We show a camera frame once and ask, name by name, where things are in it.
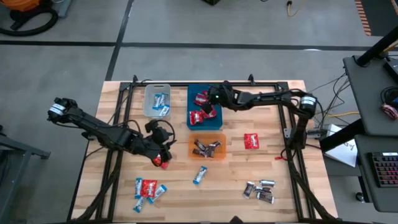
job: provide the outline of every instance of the keyboard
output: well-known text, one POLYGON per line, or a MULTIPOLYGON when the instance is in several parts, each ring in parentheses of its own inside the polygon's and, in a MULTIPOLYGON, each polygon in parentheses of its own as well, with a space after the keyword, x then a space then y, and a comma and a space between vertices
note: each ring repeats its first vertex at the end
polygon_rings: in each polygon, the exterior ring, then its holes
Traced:
POLYGON ((374 165, 375 179, 379 187, 398 187, 398 153, 370 153, 374 165))

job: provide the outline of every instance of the red candy wrapper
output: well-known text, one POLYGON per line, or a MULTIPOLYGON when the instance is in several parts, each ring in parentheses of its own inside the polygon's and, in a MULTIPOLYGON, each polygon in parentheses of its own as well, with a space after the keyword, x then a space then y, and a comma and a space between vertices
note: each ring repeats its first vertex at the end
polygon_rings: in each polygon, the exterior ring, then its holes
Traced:
POLYGON ((141 197, 155 197, 157 180, 143 180, 141 197))
POLYGON ((258 149, 259 136, 257 134, 244 134, 244 148, 245 149, 258 149))
POLYGON ((206 114, 203 110, 201 110, 201 113, 203 114, 203 117, 205 119, 209 118, 215 118, 217 115, 216 109, 214 109, 214 106, 211 106, 212 111, 209 114, 206 114))
POLYGON ((196 105, 201 106, 204 103, 207 103, 207 97, 203 94, 198 93, 197 97, 195 98, 195 100, 193 101, 196 105))
MULTIPOLYGON (((162 159, 160 158, 160 155, 157 155, 157 157, 153 161, 157 165, 162 163, 162 159)), ((160 165, 160 167, 163 169, 167 169, 168 166, 169 166, 169 162, 163 162, 162 165, 160 165)))
POLYGON ((203 113, 201 111, 189 111, 189 120, 191 125, 203 122, 203 113))

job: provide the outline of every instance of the gray concrete floor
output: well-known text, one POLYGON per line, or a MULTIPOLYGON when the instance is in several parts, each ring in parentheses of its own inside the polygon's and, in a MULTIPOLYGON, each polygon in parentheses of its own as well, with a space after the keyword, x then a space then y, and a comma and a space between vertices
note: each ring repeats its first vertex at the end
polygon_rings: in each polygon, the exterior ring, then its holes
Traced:
MULTIPOLYGON (((74 0, 66 19, 34 37, 0 40, 115 42, 128 0, 74 0)), ((46 16, 27 24, 33 27, 46 16)), ((9 26, 0 7, 0 26, 9 26)), ((210 7, 200 0, 135 0, 123 42, 370 46, 379 37, 364 34, 354 0, 307 0, 293 18, 285 2, 221 0, 210 7)), ((113 47, 0 45, 0 124, 9 137, 52 152, 33 158, 18 191, 12 216, 28 223, 65 221, 87 142, 80 131, 46 121, 57 96, 77 100, 95 114, 113 47)), ((112 80, 305 80, 307 90, 344 73, 342 59, 362 52, 122 47, 112 80)), ((323 105, 332 85, 314 94, 323 105)), ((356 111, 351 90, 332 111, 356 111)), ((359 116, 347 116, 352 122, 359 116)), ((327 123, 345 124, 337 119, 327 123)), ((395 223, 396 214, 375 211, 354 200, 356 179, 330 177, 339 217, 395 223)))

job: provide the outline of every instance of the wooden table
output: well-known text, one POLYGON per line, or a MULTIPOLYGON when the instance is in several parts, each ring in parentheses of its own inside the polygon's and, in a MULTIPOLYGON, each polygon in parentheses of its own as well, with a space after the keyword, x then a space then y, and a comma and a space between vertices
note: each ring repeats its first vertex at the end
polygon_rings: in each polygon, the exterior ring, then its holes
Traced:
MULTIPOLYGON (((304 82, 286 81, 289 88, 305 89, 304 82)), ((99 100, 96 117, 108 121, 114 113, 120 82, 105 82, 99 100)), ((239 90, 253 93, 274 91, 268 87, 242 87, 239 90)), ((173 159, 167 170, 154 167, 148 158, 124 153, 119 180, 114 222, 229 222, 237 215, 244 222, 294 222, 297 221, 292 185, 287 163, 275 160, 284 148, 278 109, 276 106, 260 106, 249 111, 223 108, 224 125, 221 132, 227 138, 227 156, 223 161, 193 161, 188 156, 190 130, 186 124, 187 87, 172 87, 171 116, 177 143, 171 148, 173 159), (245 150, 244 133, 258 133, 260 149, 245 150), (200 185, 192 180, 200 166, 208 172, 200 185), (136 177, 156 179, 168 191, 155 202, 146 203, 141 213, 132 210, 136 177), (258 183, 260 179, 275 180, 273 205, 242 196, 247 181, 258 183)), ((134 90, 129 119, 136 119, 141 128, 148 122, 143 115, 144 88, 134 90)), ((91 142, 87 153, 99 148, 91 142)), ((337 216, 321 150, 307 147, 303 150, 310 188, 321 204, 337 216)), ((80 216, 98 193, 103 175, 106 150, 87 158, 81 175, 72 218, 80 216)), ((301 194, 306 210, 304 194, 301 194)), ((107 201, 104 206, 106 215, 107 201)))

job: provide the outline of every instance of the black hose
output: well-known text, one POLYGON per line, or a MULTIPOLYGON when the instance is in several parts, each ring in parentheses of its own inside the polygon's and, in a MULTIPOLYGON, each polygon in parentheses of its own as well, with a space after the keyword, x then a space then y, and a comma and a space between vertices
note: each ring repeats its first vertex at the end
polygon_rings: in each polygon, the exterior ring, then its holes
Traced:
POLYGON ((32 35, 36 35, 36 34, 41 34, 45 31, 51 29, 57 23, 58 13, 56 12, 56 10, 52 9, 51 7, 45 7, 45 8, 38 7, 37 9, 33 9, 29 13, 24 14, 24 12, 22 12, 22 15, 25 17, 25 18, 23 18, 23 20, 24 20, 23 23, 25 23, 29 19, 31 19, 39 14, 43 14, 43 13, 50 13, 52 16, 51 16, 51 19, 48 21, 48 23, 42 25, 41 27, 31 29, 31 30, 24 30, 24 31, 14 31, 14 30, 6 30, 6 29, 0 28, 0 34, 9 35, 9 36, 13 36, 13 37, 27 37, 27 36, 32 36, 32 35))

